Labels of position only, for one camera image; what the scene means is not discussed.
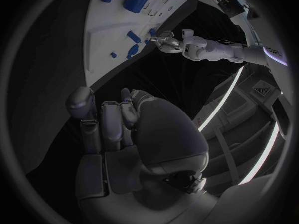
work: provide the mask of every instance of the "robotic arm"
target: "robotic arm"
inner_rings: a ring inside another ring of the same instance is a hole
[[[184,29],[182,31],[183,41],[174,38],[171,31],[165,31],[160,37],[151,37],[160,51],[165,53],[182,53],[184,57],[192,61],[219,61],[227,59],[230,62],[251,62],[268,66],[262,47],[243,47],[241,44],[233,43],[224,45],[216,41],[206,40],[194,36],[194,31]]]

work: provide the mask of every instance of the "white robotic arm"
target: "white robotic arm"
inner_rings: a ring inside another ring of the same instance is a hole
[[[151,37],[165,53],[180,53],[192,61],[219,61],[227,59],[230,62],[242,63],[243,61],[268,66],[262,47],[243,47],[241,44],[233,43],[224,45],[216,41],[206,40],[199,36],[193,36],[194,31],[184,29],[182,31],[183,41],[174,38],[171,31],[164,32],[160,37]]]

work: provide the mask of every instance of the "robotic hand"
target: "robotic hand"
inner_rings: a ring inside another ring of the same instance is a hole
[[[263,66],[268,66],[262,47],[243,47],[241,44],[232,43],[224,45],[212,40],[206,40],[199,36],[194,36],[194,31],[184,29],[182,31],[183,41],[174,38],[171,31],[166,31],[160,37],[151,37],[160,51],[165,53],[179,53],[192,61],[219,61],[227,59],[230,62],[242,63],[251,62]]]

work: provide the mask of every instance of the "white panel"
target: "white panel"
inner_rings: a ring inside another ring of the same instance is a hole
[[[116,66],[127,60],[135,43],[127,37],[132,31],[140,39],[138,53],[150,38],[149,30],[157,30],[186,0],[148,0],[139,14],[123,8],[125,0],[110,3],[91,0],[85,22],[84,66],[86,83],[91,86]]]

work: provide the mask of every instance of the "led light strip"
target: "led light strip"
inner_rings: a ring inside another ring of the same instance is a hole
[[[275,61],[277,61],[277,62],[279,62],[279,63],[281,63],[281,64],[283,64],[283,65],[285,65],[285,66],[288,66],[288,65],[286,64],[286,62],[281,61],[281,60],[275,58],[274,56],[272,56],[268,51],[266,51],[266,49],[265,49],[264,47],[263,47],[263,50],[264,50],[264,53],[265,53],[267,56],[269,56],[271,59],[273,59],[273,60],[275,60]]]
[[[278,125],[277,125],[277,123],[275,123],[272,135],[271,135],[271,137],[269,139],[269,142],[268,142],[268,144],[267,144],[264,152],[262,153],[260,159],[254,165],[254,167],[252,168],[252,170],[247,174],[247,176],[238,185],[241,185],[241,184],[244,184],[244,183],[248,183],[257,174],[257,172],[259,171],[259,169],[261,168],[261,166],[263,165],[263,163],[267,159],[267,157],[268,157],[268,155],[269,155],[269,153],[270,153],[270,151],[271,151],[271,149],[273,147],[273,144],[274,144],[274,142],[276,140],[278,131],[279,131]]]
[[[241,72],[242,72],[242,70],[243,70],[243,67],[244,67],[244,66],[242,66],[242,67],[239,69],[239,71],[238,71],[238,73],[237,73],[237,75],[236,75],[236,77],[235,77],[233,83],[232,83],[231,86],[229,87],[228,91],[226,92],[226,94],[224,95],[224,97],[222,98],[222,100],[220,101],[220,103],[219,103],[219,104],[217,105],[217,107],[214,109],[214,111],[212,112],[212,114],[211,114],[211,115],[206,119],[206,121],[205,121],[205,122],[198,128],[198,131],[199,131],[199,132],[202,132],[202,130],[208,125],[208,123],[214,118],[214,116],[217,114],[217,112],[218,112],[218,111],[220,110],[220,108],[223,106],[224,102],[226,101],[226,99],[228,98],[228,96],[229,96],[230,93],[232,92],[234,86],[236,85],[236,83],[237,83],[237,81],[238,81],[238,79],[239,79],[239,77],[240,77],[240,75],[241,75]]]

